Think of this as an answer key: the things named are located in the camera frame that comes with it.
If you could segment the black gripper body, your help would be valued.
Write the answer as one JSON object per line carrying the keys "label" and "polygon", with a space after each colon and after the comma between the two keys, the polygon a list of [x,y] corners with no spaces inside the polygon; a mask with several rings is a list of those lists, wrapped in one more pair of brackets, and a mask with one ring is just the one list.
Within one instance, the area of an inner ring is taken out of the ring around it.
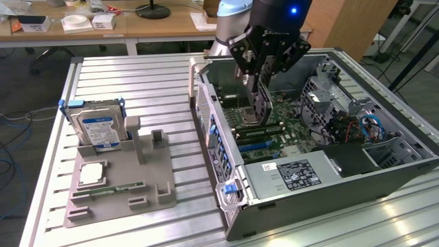
{"label": "black gripper body", "polygon": [[298,38],[310,1],[253,1],[245,36],[260,37],[258,66],[270,74],[273,56],[281,41]]}

